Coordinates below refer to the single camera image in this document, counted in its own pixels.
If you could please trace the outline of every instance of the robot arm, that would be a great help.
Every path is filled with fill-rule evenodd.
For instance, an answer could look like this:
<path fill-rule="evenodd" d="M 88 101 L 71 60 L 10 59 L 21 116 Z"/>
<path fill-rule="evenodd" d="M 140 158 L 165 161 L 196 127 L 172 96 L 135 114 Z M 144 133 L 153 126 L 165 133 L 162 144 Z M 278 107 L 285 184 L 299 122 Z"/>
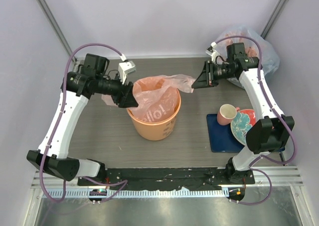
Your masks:
<path fill-rule="evenodd" d="M 97 55 L 87 54 L 84 64 L 77 72 L 67 74 L 66 102 L 63 116 L 55 131 L 50 148 L 46 154 L 43 171 L 47 174 L 70 181 L 74 177 L 88 176 L 103 182 L 105 179 L 105 165 L 93 160 L 82 160 L 68 157 L 70 140 L 79 116 L 95 93 L 112 96 L 115 104 L 120 108 L 137 107 L 133 97 L 133 83 L 126 84 L 127 74 L 135 70 L 132 61 L 119 64 L 119 70 L 114 79 L 105 76 L 109 60 Z M 42 156 L 47 147 L 55 123 L 60 115 L 63 102 L 63 93 L 60 94 L 58 108 L 43 142 L 38 150 L 30 150 L 27 160 L 37 169 L 40 169 Z"/>
<path fill-rule="evenodd" d="M 215 87 L 220 79 L 236 77 L 245 88 L 256 114 L 256 124 L 246 135 L 246 146 L 228 162 L 232 171 L 230 174 L 234 174 L 236 171 L 249 170 L 250 164 L 260 155 L 267 155 L 285 147 L 289 134 L 274 114 L 273 109 L 282 116 L 290 129 L 294 126 L 294 120 L 291 116 L 284 116 L 282 110 L 277 106 L 265 82 L 262 69 L 261 79 L 258 80 L 259 59 L 248 57 L 243 43 L 227 46 L 227 62 L 222 64 L 216 63 L 218 53 L 213 50 L 214 45 L 215 43 L 207 49 L 206 52 L 212 58 L 205 62 L 201 75 L 192 87 Z M 268 99 L 261 90 L 260 82 L 263 83 Z"/>

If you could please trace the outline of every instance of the plastic bag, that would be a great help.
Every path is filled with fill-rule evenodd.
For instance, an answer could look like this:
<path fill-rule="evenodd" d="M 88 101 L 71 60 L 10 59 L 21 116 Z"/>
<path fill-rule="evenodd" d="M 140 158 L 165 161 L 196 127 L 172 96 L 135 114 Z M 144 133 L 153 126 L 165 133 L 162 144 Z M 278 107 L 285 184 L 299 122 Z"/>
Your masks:
<path fill-rule="evenodd" d="M 248 28 L 244 25 L 236 25 L 226 29 L 216 40 L 219 40 L 224 37 L 232 36 L 232 35 L 243 35 L 247 37 L 251 37 L 255 39 L 262 50 L 263 58 L 262 58 L 262 66 L 265 74 L 266 81 L 272 77 L 274 72 L 279 68 L 280 59 L 277 53 L 275 52 L 272 45 L 264 40 L 258 33 L 256 33 L 253 29 Z M 216 51 L 220 53 L 220 55 L 226 59 L 227 58 L 227 50 L 226 47 L 232 43 L 244 43 L 245 50 L 248 57 L 259 57 L 259 51 L 256 44 L 245 38 L 232 38 L 227 39 L 225 41 L 220 42 L 216 46 Z M 240 82 L 236 78 L 228 79 L 233 84 L 242 87 Z"/>
<path fill-rule="evenodd" d="M 139 120 L 146 122 L 160 122 L 174 114 L 178 104 L 179 89 L 185 93 L 192 93 L 191 85 L 195 79 L 183 75 L 156 76 L 140 79 L 134 83 L 133 95 L 138 102 L 137 108 L 129 108 Z M 102 95 L 107 105 L 114 106 L 110 96 Z"/>

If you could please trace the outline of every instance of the gray table surface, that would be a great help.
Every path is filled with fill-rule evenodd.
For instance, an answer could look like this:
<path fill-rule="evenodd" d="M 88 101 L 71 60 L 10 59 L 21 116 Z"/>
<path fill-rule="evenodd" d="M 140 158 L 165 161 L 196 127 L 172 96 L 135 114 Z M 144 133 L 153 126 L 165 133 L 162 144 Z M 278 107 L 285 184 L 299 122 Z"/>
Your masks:
<path fill-rule="evenodd" d="M 137 71 L 129 81 L 157 76 L 186 74 L 197 78 L 205 58 L 135 59 Z M 112 60 L 109 70 L 117 69 Z M 246 92 L 228 81 L 218 87 L 181 93 L 181 108 L 175 129 L 161 141 L 142 138 L 134 129 L 125 109 L 107 106 L 94 95 L 83 110 L 70 143 L 69 156 L 94 159 L 107 167 L 207 167 L 225 166 L 233 153 L 210 150 L 206 115 L 217 113 L 223 104 L 250 109 Z M 261 160 L 259 166 L 273 163 Z"/>

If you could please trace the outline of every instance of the orange plastic bucket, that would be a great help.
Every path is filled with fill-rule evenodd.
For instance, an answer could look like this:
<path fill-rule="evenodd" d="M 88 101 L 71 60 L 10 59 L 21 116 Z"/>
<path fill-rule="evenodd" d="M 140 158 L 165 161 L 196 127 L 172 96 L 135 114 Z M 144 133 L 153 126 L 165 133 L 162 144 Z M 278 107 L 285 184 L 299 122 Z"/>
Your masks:
<path fill-rule="evenodd" d="M 151 122 L 145 122 L 145 121 L 139 120 L 133 116 L 132 112 L 129 109 L 127 109 L 128 114 L 132 118 L 132 122 L 136 131 L 142 137 L 144 137 L 147 140 L 162 140 L 168 137 L 172 133 L 175 126 L 176 117 L 181 105 L 181 98 L 180 98 L 180 94 L 178 90 L 177 90 L 177 93 L 178 93 L 178 103 L 175 107 L 174 114 L 170 118 L 160 122 L 151 123 Z"/>

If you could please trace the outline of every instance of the blue mat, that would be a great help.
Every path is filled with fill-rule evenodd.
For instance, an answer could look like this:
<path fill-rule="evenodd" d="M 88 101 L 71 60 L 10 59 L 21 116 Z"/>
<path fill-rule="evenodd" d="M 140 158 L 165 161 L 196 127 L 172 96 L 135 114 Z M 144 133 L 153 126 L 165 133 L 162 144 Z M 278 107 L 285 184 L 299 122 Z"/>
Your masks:
<path fill-rule="evenodd" d="M 207 117 L 210 149 L 212 152 L 238 153 L 244 146 L 231 133 L 230 124 L 220 125 L 217 114 L 208 114 Z"/>

